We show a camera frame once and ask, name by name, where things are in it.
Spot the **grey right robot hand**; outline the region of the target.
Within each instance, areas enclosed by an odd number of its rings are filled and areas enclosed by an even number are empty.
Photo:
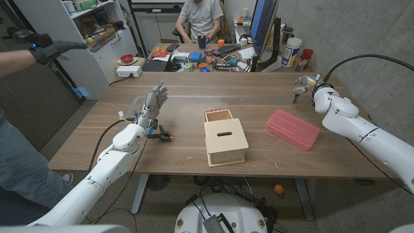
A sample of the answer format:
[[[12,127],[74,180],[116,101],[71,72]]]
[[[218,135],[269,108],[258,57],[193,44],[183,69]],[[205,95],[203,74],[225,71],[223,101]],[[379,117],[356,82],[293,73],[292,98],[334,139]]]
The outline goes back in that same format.
[[[318,85],[318,82],[321,78],[321,74],[317,74],[316,76],[311,76],[311,75],[303,75],[300,76],[299,78],[296,78],[293,81],[293,84],[302,84],[301,87],[295,87],[292,92],[294,94],[304,94],[307,93],[309,91],[311,91],[312,93],[315,91],[316,86]]]

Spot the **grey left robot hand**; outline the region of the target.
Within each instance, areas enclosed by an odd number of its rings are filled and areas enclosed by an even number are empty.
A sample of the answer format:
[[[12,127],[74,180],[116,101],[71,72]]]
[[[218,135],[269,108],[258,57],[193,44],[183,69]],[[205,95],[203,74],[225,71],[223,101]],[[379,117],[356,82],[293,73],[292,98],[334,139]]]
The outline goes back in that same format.
[[[159,81],[146,95],[138,113],[136,124],[146,129],[150,125],[150,121],[158,117],[160,108],[167,99],[168,89],[163,85],[163,81]]]

